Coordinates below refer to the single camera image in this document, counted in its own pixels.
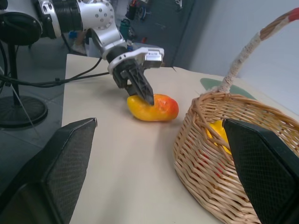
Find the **wall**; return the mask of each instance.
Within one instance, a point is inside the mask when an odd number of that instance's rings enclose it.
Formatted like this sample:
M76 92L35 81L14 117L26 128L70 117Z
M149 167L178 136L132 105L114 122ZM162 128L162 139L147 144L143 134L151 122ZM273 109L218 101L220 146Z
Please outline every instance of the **wall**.
M174 66L191 69L195 62L198 44L202 38L205 26L208 24L209 15L217 0L196 0L190 15L184 36L178 48Z
M296 7L299 7L298 0L217 0L207 8L204 25L201 22L192 25L195 31L190 38L196 40L184 46L185 59L176 65L224 76L233 59L258 30ZM263 42L240 72L240 77L250 85L297 114L298 36L299 21Z
M183 9L177 12L175 0L150 0L144 21L136 16L131 26L137 34L136 42L146 37L146 44L164 48L165 66L172 66L182 36L197 0L183 0Z

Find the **basket handle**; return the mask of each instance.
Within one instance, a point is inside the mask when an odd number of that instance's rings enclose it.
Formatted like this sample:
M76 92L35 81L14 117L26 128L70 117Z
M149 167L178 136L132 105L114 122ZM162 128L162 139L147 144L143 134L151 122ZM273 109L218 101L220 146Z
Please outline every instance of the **basket handle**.
M244 62L255 50L255 48L257 48L261 41L264 41L269 37L273 36L276 32L282 29L282 27L295 20L299 20L299 8L293 9L292 11L278 17L275 21L273 21L268 26L263 28L260 32L258 32L250 40L250 42L242 49L237 58L233 61L228 74L224 77L221 85L218 87L218 92L229 93L234 78L238 75Z

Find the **table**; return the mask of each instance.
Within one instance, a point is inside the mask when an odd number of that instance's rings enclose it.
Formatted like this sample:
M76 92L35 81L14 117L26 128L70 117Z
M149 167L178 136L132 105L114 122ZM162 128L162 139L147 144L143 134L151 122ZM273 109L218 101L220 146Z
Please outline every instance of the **table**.
M68 55L66 78L88 70L97 58ZM107 71L102 61L91 74ZM220 224L180 182L174 170L172 145L191 100L204 93L199 80L222 77L180 68L146 70L155 93L174 98L179 116L170 123L146 123L132 117L125 90L111 75L65 85L63 126L96 117L93 147L86 179L71 224ZM258 100L299 120L244 81L236 85Z

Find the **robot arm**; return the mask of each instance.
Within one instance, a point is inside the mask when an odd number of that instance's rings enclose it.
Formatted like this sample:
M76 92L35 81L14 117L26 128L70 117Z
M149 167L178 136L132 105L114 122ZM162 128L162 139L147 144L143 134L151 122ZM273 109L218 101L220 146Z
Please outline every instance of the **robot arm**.
M138 94L149 104L154 104L153 90L143 72L144 69L161 66L164 50L140 48L128 52L108 0L10 0L6 7L1 8L0 4L0 23L0 39L14 41L15 45L29 45L40 37L54 39L70 31L90 29L93 42L102 58L109 62L108 71L118 87L126 89L129 95ZM22 30L28 32L20 39L18 32Z

